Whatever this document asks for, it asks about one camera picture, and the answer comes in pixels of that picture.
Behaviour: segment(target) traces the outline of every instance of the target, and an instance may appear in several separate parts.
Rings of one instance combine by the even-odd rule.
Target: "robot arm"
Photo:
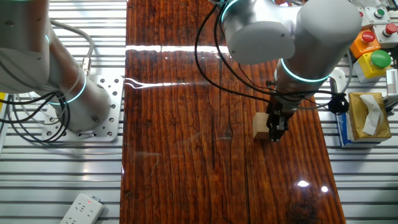
[[[237,62],[279,59],[275,89],[280,93],[317,91],[361,30],[361,17],[345,0],[311,0],[282,7],[270,0],[231,1],[221,16],[229,52]],[[269,137],[278,141],[303,98],[272,96]]]
[[[49,0],[0,1],[0,92],[61,92],[70,106],[68,129],[91,130],[109,114],[111,99],[55,35],[48,13]],[[50,103],[63,113],[56,98]]]

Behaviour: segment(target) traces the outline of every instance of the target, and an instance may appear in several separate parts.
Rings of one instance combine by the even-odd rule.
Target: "wood grain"
[[[210,9],[204,0],[127,3],[121,223],[344,223],[317,111],[296,113],[278,143],[254,141],[252,119],[267,104],[199,74],[193,45]],[[213,23],[201,46],[213,46]],[[230,75],[215,48],[200,49],[212,80],[267,97]],[[275,66],[244,69],[264,85]]]

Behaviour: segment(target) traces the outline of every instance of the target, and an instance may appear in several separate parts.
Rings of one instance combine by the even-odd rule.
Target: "emergency stop button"
[[[362,33],[362,41],[365,44],[373,42],[375,39],[376,39],[376,36],[370,31],[366,31],[366,32]]]
[[[397,27],[395,24],[390,23],[390,24],[388,24],[388,25],[386,26],[386,28],[383,30],[383,34],[384,34],[386,37],[390,37],[393,33],[396,33],[397,30],[398,30],[398,27]]]

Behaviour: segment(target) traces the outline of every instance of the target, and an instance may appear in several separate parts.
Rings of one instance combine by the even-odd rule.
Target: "green button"
[[[384,10],[378,9],[378,10],[377,10],[377,13],[378,13],[380,16],[383,16],[383,15],[384,15]]]
[[[391,64],[391,57],[383,50],[375,50],[371,55],[373,64],[377,67],[385,68]]]

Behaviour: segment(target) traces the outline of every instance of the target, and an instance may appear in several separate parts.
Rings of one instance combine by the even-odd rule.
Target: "tissue box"
[[[371,149],[377,146],[379,142],[352,142],[353,132],[351,130],[351,124],[349,122],[348,113],[336,115],[339,142],[342,148],[361,148],[361,149]]]
[[[359,97],[363,94],[373,95],[383,113],[381,123],[378,124],[373,135],[363,132],[366,117],[369,113],[368,107]],[[387,113],[384,107],[381,93],[350,93],[349,98],[349,120],[353,132],[353,142],[383,142],[391,138],[390,126],[387,120]]]

